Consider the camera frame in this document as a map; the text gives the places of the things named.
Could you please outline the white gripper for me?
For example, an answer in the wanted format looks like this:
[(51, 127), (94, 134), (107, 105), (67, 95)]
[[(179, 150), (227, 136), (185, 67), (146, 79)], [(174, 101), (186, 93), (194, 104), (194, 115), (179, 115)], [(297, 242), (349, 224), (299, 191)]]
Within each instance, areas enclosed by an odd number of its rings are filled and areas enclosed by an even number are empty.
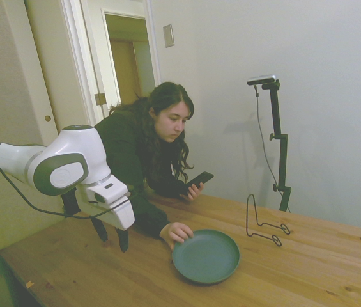
[(78, 187), (80, 209), (94, 216), (91, 222), (102, 242), (108, 241), (107, 230), (102, 221), (116, 227), (119, 247), (123, 253), (128, 250), (128, 228), (135, 221), (127, 189), (116, 187)]

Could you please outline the person's right hand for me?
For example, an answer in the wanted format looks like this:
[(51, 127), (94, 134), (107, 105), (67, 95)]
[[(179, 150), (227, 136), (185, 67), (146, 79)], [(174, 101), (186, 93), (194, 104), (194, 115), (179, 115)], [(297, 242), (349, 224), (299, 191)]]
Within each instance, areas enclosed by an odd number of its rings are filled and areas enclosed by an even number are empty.
[(174, 222), (165, 225), (160, 231), (159, 236), (167, 243), (172, 251), (176, 243), (183, 244), (187, 239), (193, 238), (194, 233), (189, 226)]

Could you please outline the person's left hand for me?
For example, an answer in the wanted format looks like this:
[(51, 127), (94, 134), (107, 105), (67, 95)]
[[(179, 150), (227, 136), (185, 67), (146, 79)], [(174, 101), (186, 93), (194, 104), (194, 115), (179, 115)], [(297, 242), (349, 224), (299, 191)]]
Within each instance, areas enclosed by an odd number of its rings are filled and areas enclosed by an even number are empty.
[(188, 185), (186, 194), (180, 194), (180, 197), (186, 201), (193, 201), (201, 194), (203, 189), (204, 184), (202, 182), (200, 182), (198, 186), (195, 184)]

